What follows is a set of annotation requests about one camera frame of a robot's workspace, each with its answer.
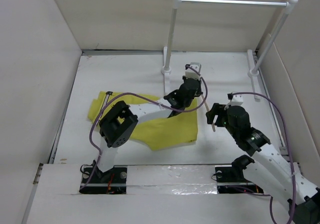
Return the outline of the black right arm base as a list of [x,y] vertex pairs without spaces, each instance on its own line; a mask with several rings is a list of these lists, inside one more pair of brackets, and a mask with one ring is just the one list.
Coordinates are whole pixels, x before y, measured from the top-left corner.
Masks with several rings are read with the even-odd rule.
[[257,194],[262,195],[262,188],[246,180],[242,174],[231,165],[217,165],[214,167],[215,173],[211,179],[216,181],[217,192],[219,194]]

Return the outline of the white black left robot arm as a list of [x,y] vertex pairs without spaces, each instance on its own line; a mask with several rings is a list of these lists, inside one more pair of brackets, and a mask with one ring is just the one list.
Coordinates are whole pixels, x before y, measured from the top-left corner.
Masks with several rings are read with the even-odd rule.
[[96,161],[95,178],[103,183],[111,178],[118,148],[129,140],[138,124],[188,112],[192,101],[203,93],[201,86],[201,77],[184,77],[179,89],[159,100],[131,105],[121,100],[114,104],[99,121],[101,154]]

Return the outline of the yellow trousers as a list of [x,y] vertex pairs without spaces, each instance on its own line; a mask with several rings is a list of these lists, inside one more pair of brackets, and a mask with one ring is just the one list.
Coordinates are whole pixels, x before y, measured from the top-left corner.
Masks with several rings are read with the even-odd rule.
[[[88,110],[88,119],[93,123],[100,112],[107,92],[100,91],[98,97],[93,99]],[[148,103],[132,95],[120,97],[111,103],[111,107],[117,101],[124,101],[126,104]],[[130,136],[130,141],[138,141],[147,145],[152,151],[158,151],[174,147],[183,143],[192,143],[198,136],[198,114],[197,111],[183,112],[170,118],[160,118],[137,124]]]

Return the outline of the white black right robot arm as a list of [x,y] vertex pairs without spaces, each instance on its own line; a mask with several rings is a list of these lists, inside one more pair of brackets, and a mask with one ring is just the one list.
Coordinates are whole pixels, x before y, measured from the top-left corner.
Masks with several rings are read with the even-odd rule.
[[292,167],[264,133],[251,126],[243,107],[214,103],[206,118],[208,124],[226,128],[245,152],[232,162],[231,175],[235,180],[246,179],[266,191],[288,211],[290,222],[320,222],[319,187]]

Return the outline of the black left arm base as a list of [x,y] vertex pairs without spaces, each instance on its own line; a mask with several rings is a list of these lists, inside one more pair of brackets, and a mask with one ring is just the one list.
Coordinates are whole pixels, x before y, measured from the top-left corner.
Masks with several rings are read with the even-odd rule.
[[79,192],[81,194],[121,195],[127,193],[127,167],[113,167],[105,173],[96,169],[89,183],[86,184],[92,170],[93,167],[88,165],[80,168],[82,180]]

